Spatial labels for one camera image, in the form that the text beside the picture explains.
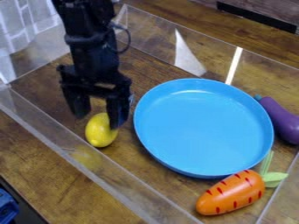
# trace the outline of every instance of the orange carrot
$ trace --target orange carrot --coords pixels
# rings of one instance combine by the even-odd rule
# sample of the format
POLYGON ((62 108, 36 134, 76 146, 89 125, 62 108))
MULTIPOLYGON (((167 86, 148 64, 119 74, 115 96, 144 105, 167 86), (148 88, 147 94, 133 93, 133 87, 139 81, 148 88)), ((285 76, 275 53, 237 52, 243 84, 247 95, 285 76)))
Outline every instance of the orange carrot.
POLYGON ((265 191, 261 176, 244 170, 223 179, 199 197, 196 211, 204 215, 224 214, 260 199, 265 191))

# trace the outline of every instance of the blue object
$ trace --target blue object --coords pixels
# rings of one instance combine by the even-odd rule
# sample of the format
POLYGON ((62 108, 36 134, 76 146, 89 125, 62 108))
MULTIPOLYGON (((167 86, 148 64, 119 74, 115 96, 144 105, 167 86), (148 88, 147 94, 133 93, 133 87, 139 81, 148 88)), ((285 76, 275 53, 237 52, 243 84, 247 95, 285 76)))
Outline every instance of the blue object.
POLYGON ((18 214, 18 206, 10 194, 0 188, 0 223, 8 224, 18 214))
POLYGON ((195 178, 255 166, 273 143, 257 101, 215 80, 180 79, 151 89, 135 108, 135 131, 157 161, 195 178))

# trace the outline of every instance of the wooden surface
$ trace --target wooden surface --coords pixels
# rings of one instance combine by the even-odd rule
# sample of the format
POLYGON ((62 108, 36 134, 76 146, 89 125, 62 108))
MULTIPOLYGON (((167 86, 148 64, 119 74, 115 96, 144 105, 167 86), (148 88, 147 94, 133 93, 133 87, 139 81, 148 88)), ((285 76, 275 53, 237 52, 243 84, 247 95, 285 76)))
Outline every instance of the wooden surface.
POLYGON ((299 25, 299 3, 295 0, 193 0, 216 9, 216 2, 233 5, 240 9, 253 11, 257 14, 299 25))
MULTIPOLYGON (((127 0, 125 2, 180 25, 205 32, 212 37, 299 67, 297 37, 293 35, 239 17, 219 13, 188 1, 127 0)), ((201 44, 208 46, 211 41, 203 40, 201 44)), ((204 74, 204 78, 219 81, 225 78, 225 73, 221 71, 227 58, 224 52, 220 51, 220 57, 201 58, 209 70, 204 74)), ((84 137, 84 125, 89 116, 78 121, 68 111, 57 85, 58 75, 53 72, 58 63, 70 63, 70 57, 65 56, 48 66, 41 67, 25 78, 17 80, 12 87, 68 129, 84 137)), ((243 69, 236 74, 233 84, 249 94, 259 92, 261 95, 272 95, 289 110, 299 113, 295 106, 299 104, 296 96, 297 72, 268 62, 268 60, 252 57, 252 54, 247 55, 241 61, 241 66, 243 69)), ((120 70, 133 79, 132 89, 136 101, 156 84, 176 78, 192 77, 181 69, 163 63, 136 49, 131 49, 121 56, 120 70)), ((92 113, 104 109, 102 102, 96 100, 92 100, 92 106, 92 113)), ((6 115, 1 114, 0 121, 1 175, 50 223, 143 222, 6 115)), ((275 160, 271 167, 276 172, 281 172, 295 157, 295 147, 276 139, 273 150, 275 160)), ((187 178, 165 169, 152 159, 136 139, 132 114, 120 130, 116 141, 101 151, 205 223, 253 223, 256 221, 272 191, 265 192, 265 196, 253 206, 228 215, 209 218, 195 213, 195 201, 215 181, 187 178)))

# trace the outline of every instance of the wooden table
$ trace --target wooden table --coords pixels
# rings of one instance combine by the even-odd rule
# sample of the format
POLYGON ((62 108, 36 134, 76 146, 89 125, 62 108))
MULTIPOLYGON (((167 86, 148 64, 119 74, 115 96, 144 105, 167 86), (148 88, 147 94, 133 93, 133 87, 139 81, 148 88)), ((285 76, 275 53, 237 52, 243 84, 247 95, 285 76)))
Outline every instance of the wooden table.
MULTIPOLYGON (((244 47, 289 66, 299 67, 297 37, 289 33, 240 17, 233 17, 189 1, 125 0, 124 2, 232 45, 244 47)), ((68 129, 84 137, 84 125, 89 116, 78 121, 66 112, 66 105, 57 85, 58 75, 53 72, 58 63, 70 63, 70 57, 65 56, 54 60, 49 65, 33 71, 25 79, 17 80, 12 87, 29 101, 34 101, 40 109, 68 129)), ((121 56, 120 69, 135 81, 132 88, 136 100, 156 84, 175 78, 192 77, 181 69, 163 63, 136 49, 131 49, 121 56), (145 79, 145 74, 155 74, 155 76, 145 79)), ((245 71, 252 71, 253 68, 248 66, 247 69, 245 71)), ((215 73, 207 73, 205 78, 221 80, 223 75, 216 73, 215 76, 215 73)), ((259 77, 240 75, 236 78, 237 87, 251 94, 257 90, 261 94, 271 93, 284 101, 284 106, 299 114, 299 109, 295 106, 299 103, 296 84, 297 73, 279 75, 273 71, 271 79, 263 74, 259 77), (281 88, 280 83, 285 85, 285 89, 281 94, 275 94, 273 88, 281 88)), ((92 104, 97 111, 102 110, 102 103, 98 104, 93 101, 92 104)), ((0 151, 0 174, 49 223, 144 223, 143 219, 68 164, 12 118, 4 113, 0 116, 2 148, 0 151)), ((273 161, 275 168, 284 171, 295 157, 295 147, 276 140, 275 151, 279 155, 273 161)), ((229 215, 212 219, 199 216, 193 211, 193 203, 203 189, 215 181, 207 181, 199 187, 197 180, 177 176, 157 164, 137 141, 132 116, 120 130, 116 141, 102 150, 102 153, 207 223, 223 223, 223 221, 225 223, 232 223, 232 221, 253 223, 272 195, 272 191, 267 191, 265 197, 257 204, 229 215), (185 194, 181 196, 177 190, 185 191, 185 194)))

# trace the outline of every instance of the toy vegetable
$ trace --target toy vegetable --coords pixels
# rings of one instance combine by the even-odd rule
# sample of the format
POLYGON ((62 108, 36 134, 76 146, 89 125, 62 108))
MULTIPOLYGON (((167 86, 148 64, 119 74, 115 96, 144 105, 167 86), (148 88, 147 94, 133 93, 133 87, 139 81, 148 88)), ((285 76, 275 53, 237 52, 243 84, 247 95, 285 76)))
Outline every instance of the toy vegetable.
POLYGON ((265 191, 265 187, 276 187, 287 174, 267 172, 273 152, 265 157, 260 173, 244 170, 224 178, 199 197, 196 211, 204 215, 224 214, 257 201, 265 191))
POLYGON ((255 96, 265 109, 279 136, 289 143, 299 144, 299 116, 291 114, 268 96, 255 96))

